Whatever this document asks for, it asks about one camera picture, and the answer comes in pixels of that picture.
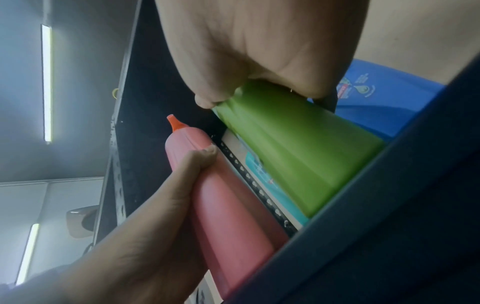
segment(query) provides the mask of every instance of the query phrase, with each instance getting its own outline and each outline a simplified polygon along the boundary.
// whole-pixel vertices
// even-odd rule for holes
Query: plastic bottle
[[[384,147],[377,136],[268,82],[246,83],[215,111],[309,218]]]
[[[173,133],[166,140],[165,150],[172,170],[188,151],[213,144],[204,131],[179,122],[173,115],[168,120]],[[288,241],[280,225],[221,153],[200,174],[191,203],[193,228],[223,299]]]

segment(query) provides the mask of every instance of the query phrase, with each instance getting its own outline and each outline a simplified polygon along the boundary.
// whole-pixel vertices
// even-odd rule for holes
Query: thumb
[[[203,150],[189,151],[161,186],[162,192],[168,193],[170,198],[174,199],[189,196],[201,170],[212,165],[217,159],[217,154],[218,148],[215,145]]]

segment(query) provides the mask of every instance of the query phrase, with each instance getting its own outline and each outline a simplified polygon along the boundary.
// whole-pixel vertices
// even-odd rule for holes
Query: blue package
[[[412,74],[355,59],[336,87],[335,114],[388,141],[443,87]]]
[[[302,226],[305,226],[309,219],[274,182],[272,177],[264,170],[262,164],[260,164],[250,152],[247,152],[246,154],[245,164],[248,169],[250,169],[250,171],[262,182],[265,189],[268,190]]]

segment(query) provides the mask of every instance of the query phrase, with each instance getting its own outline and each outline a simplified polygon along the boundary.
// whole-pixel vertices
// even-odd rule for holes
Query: black shelf
[[[225,131],[180,78],[154,0],[138,3],[121,79],[97,241],[112,205],[128,216],[171,173],[168,114],[217,139]],[[478,278],[479,84],[476,60],[227,302],[407,303]]]

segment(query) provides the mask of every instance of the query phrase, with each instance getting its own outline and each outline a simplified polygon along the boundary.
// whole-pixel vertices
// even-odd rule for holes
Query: ceiling
[[[0,2],[0,182],[104,176],[107,167],[112,90],[136,0],[46,1]],[[50,11],[45,21],[44,7]],[[49,145],[43,135],[43,22],[52,27]]]

